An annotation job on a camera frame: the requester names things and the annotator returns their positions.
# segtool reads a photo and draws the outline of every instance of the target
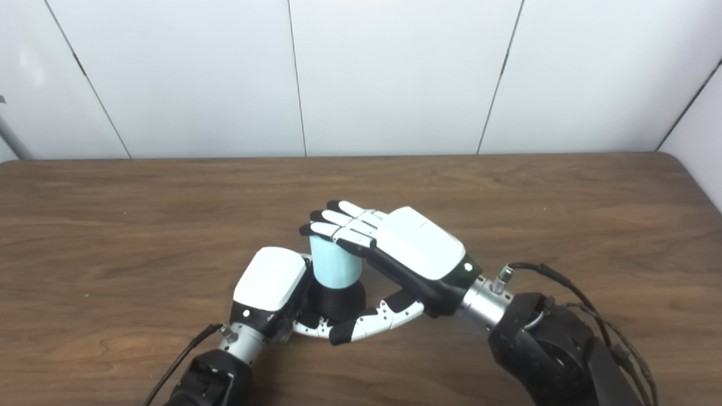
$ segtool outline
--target white robotic hand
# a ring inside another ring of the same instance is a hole
[[[310,258],[285,248],[260,249],[235,286],[218,348],[253,365],[264,343],[288,340],[312,277]]]
[[[485,282],[464,245],[411,207],[389,214],[346,201],[331,201],[327,207],[311,213],[311,223],[300,228],[301,235],[320,236],[366,258],[402,290],[330,331],[323,322],[301,321],[294,326],[296,332],[328,334],[332,344],[342,344],[397,327],[422,312],[451,316],[468,308],[477,296],[470,296],[470,288]]]

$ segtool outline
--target black cylindrical base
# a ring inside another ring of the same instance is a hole
[[[308,305],[313,313],[338,324],[366,309],[366,289],[359,280],[348,288],[332,289],[313,278],[308,289]]]

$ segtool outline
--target white hand casing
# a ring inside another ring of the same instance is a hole
[[[444,277],[466,255],[459,240],[408,206],[383,219],[376,247],[429,280]]]
[[[263,247],[235,286],[233,300],[261,310],[277,311],[288,302],[305,271],[306,263],[297,252]]]

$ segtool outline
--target metal connector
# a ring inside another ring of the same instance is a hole
[[[497,295],[501,295],[506,287],[506,284],[511,281],[511,277],[514,276],[514,269],[510,268],[509,265],[504,265],[499,272],[499,275],[494,279],[491,285],[491,291]]]
[[[238,340],[238,333],[234,332],[228,324],[223,324],[223,327],[221,327],[218,332],[221,333],[228,344],[232,344]]]

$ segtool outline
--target black fingertip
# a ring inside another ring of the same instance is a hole
[[[303,237],[308,237],[313,235],[313,230],[311,230],[311,224],[304,224],[298,229],[298,233]]]
[[[323,218],[323,210],[313,210],[310,214],[311,221],[322,221],[328,223],[329,221]]]
[[[313,312],[301,311],[296,318],[296,321],[308,327],[309,329],[315,329],[318,328],[318,325],[321,322],[321,318],[318,314],[315,314]]]
[[[351,338],[354,336],[355,327],[355,319],[346,320],[341,324],[337,324],[329,332],[329,342],[331,342],[331,345],[341,345],[351,342]]]
[[[410,307],[416,301],[416,297],[406,289],[394,293],[393,295],[383,299],[386,305],[394,313],[401,313],[403,310]]]
[[[341,211],[341,206],[339,206],[339,203],[341,203],[340,200],[329,200],[329,202],[326,203],[326,208],[335,212],[343,213],[343,211]]]

